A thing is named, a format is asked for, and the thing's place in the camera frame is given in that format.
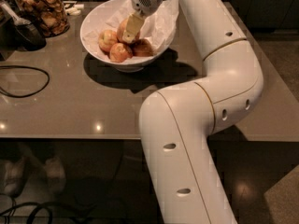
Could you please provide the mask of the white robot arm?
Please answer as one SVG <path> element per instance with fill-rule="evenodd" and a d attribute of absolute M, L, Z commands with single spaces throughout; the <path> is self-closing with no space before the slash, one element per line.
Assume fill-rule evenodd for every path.
<path fill-rule="evenodd" d="M 131 0 L 149 16 L 162 0 Z M 237 224 L 207 146 L 260 99 L 263 72 L 221 0 L 179 0 L 203 58 L 202 78 L 160 89 L 142 104 L 141 142 L 164 224 Z"/>

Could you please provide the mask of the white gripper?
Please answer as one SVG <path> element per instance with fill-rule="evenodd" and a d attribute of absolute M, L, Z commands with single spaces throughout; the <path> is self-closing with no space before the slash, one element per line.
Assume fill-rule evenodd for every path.
<path fill-rule="evenodd" d="M 138 33 L 145 22 L 145 17 L 152 15 L 160 6 L 163 0 L 131 0 L 132 8 L 136 11 L 125 20 L 122 39 L 131 44 L 135 41 Z"/>

